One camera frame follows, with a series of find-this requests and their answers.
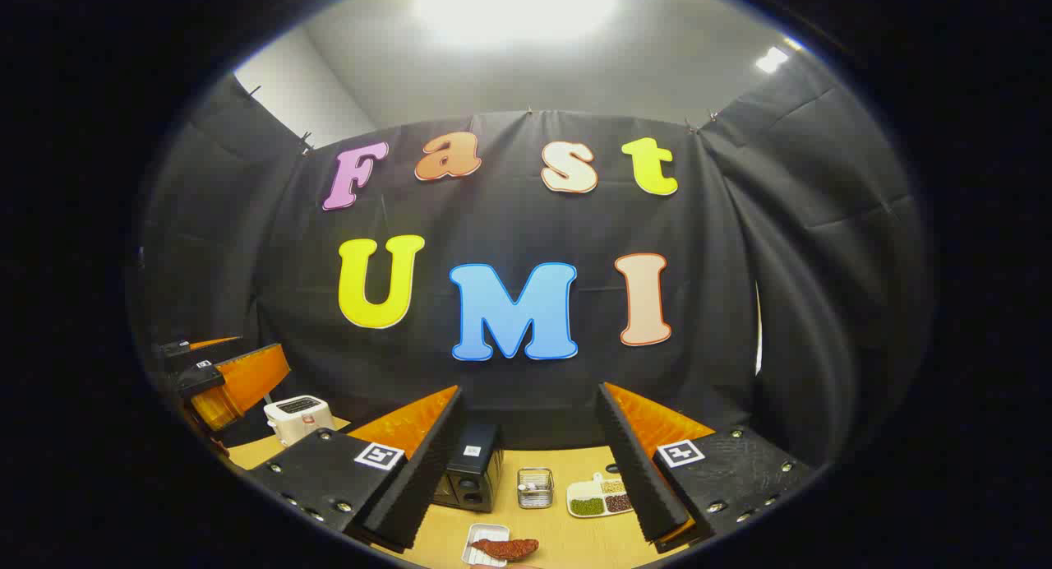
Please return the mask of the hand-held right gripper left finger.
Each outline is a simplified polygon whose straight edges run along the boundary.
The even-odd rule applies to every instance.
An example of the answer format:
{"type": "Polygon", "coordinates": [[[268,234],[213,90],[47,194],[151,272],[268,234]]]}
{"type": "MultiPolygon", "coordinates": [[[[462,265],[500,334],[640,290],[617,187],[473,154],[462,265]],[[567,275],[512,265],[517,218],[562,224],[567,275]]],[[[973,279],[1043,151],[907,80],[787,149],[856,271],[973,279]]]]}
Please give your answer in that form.
{"type": "Polygon", "coordinates": [[[315,525],[402,553],[454,453],[462,394],[448,386],[352,432],[317,429],[247,477],[315,525]]]}

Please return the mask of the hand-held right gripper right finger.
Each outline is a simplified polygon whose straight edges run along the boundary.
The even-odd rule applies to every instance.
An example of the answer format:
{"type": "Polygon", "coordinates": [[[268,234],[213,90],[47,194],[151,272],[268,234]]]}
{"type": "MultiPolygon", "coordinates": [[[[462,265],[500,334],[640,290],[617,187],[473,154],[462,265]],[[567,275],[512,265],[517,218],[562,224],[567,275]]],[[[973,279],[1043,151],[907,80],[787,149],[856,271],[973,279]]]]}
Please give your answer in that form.
{"type": "Polygon", "coordinates": [[[658,553],[766,516],[814,474],[743,424],[713,429],[609,382],[598,386],[595,415],[658,553]]]}

